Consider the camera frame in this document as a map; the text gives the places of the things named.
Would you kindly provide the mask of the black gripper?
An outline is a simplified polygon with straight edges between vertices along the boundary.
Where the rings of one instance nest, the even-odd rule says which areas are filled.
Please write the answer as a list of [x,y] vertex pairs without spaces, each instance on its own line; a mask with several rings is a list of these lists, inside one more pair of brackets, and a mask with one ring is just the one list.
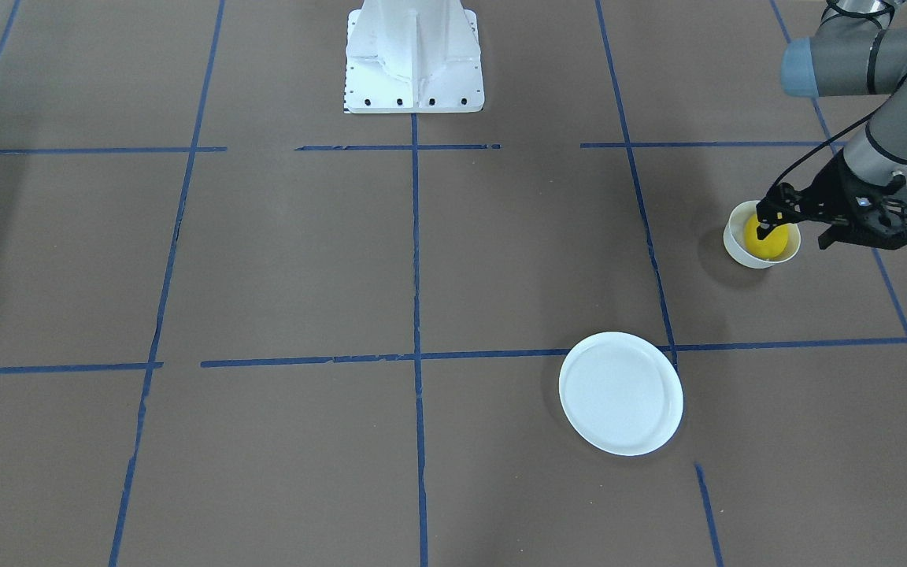
[[906,173],[877,152],[836,152],[802,193],[791,183],[771,185],[756,205],[756,237],[799,223],[800,209],[828,224],[907,224]]

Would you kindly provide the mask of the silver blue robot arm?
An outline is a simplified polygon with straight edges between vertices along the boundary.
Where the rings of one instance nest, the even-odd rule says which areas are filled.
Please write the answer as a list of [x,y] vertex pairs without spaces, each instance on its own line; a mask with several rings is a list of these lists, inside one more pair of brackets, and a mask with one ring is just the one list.
[[786,94],[807,99],[882,95],[847,127],[845,147],[796,190],[777,177],[756,207],[759,239],[778,227],[820,222],[821,249],[835,242],[879,249],[907,245],[907,28],[892,28],[896,1],[828,1],[810,37],[781,62]]

